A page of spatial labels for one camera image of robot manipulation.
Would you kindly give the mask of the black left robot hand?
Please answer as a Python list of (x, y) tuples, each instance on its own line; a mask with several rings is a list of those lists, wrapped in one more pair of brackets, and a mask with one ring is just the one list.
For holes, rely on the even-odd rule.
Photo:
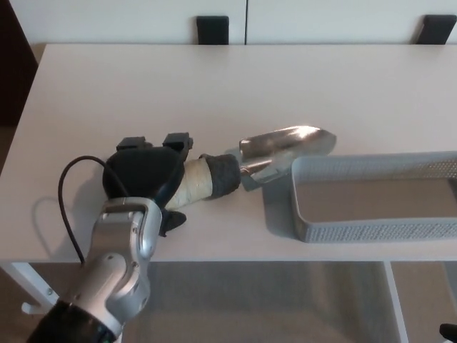
[(184, 163), (193, 143), (187, 132), (167, 134), (161, 146), (154, 146), (143, 136), (123, 138), (106, 164), (120, 179), (125, 190), (122, 191), (105, 171), (102, 184), (107, 197), (114, 199), (129, 195), (153, 200), (162, 211), (159, 235), (165, 237), (167, 232), (186, 221), (185, 214), (167, 210), (166, 205), (183, 181)]

